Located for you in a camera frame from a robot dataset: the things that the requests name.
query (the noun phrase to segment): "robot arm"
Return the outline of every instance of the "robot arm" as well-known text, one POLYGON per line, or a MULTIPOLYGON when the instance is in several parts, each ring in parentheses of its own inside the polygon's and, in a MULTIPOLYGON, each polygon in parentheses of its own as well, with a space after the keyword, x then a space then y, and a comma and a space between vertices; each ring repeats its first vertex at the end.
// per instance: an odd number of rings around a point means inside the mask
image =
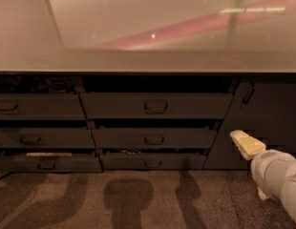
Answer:
POLYGON ((233 142, 246 160, 253 158, 251 172, 261 199, 279 199, 296 221, 296 159, 277 150, 266 150, 260 140, 237 130, 233 142))

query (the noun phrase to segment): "brown floor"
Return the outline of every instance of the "brown floor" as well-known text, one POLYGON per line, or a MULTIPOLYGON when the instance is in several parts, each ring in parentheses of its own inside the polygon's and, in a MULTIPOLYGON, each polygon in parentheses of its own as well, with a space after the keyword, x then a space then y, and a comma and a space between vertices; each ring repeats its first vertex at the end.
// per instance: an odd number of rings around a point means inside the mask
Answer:
POLYGON ((12 174, 0 228, 296 228, 246 171, 12 174))

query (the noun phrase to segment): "yellow object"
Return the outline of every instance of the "yellow object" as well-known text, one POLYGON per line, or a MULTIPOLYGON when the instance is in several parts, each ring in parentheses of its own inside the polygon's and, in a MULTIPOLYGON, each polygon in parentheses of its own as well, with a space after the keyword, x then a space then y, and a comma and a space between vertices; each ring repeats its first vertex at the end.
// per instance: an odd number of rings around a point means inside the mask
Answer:
POLYGON ((263 142, 248 135, 244 131, 236 130, 231 132, 230 135, 246 160, 252 159, 256 154, 265 150, 265 144, 263 142))

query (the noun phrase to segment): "drawer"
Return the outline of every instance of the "drawer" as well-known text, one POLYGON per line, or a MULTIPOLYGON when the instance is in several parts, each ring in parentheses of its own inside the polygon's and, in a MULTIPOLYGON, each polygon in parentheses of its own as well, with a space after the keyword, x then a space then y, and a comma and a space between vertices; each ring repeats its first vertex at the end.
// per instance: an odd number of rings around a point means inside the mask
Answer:
POLYGON ((199 170, 206 156, 197 154, 106 154, 100 160, 105 170, 199 170))
POLYGON ((58 156, 27 156, 3 151, 0 170, 5 172, 102 172, 95 152, 58 156))
POLYGON ((217 132, 196 128, 100 128, 93 130, 97 148, 212 147, 217 132))
POLYGON ((91 131, 69 128, 0 129, 0 148, 94 149, 91 131))
POLYGON ((88 118, 222 119, 232 94, 81 94, 88 118))
POLYGON ((3 120, 82 120, 76 94, 0 94, 3 120))

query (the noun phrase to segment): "drawer handle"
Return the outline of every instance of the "drawer handle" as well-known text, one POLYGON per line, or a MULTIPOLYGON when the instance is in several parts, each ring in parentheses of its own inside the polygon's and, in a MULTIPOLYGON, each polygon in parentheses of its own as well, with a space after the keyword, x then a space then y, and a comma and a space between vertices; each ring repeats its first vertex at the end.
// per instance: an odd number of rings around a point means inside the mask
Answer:
POLYGON ((18 107, 16 103, 2 103, 2 105, 3 107, 0 107, 0 112, 13 112, 18 107))
POLYGON ((145 166, 148 168, 158 168, 161 166, 161 161, 159 161, 157 164, 149 164, 147 161, 145 161, 145 166))
POLYGON ((20 143, 23 143, 25 145, 41 145, 41 137, 39 136, 33 139, 33 137, 30 138, 22 136, 20 139, 20 143))
POLYGON ((164 114, 168 109, 168 103, 165 100, 147 100, 144 108, 147 114, 164 114))
POLYGON ((163 135, 147 135, 145 137, 145 144, 147 145, 161 145, 164 143, 163 135))
POLYGON ((45 171, 50 171, 55 168, 55 163, 54 162, 44 162, 44 163, 39 163, 37 166, 37 169, 39 170, 45 170, 45 171))
POLYGON ((254 92, 255 92, 255 85, 253 82, 251 82, 251 86, 250 86, 245 98, 243 99, 243 104, 247 104, 250 101, 254 92))

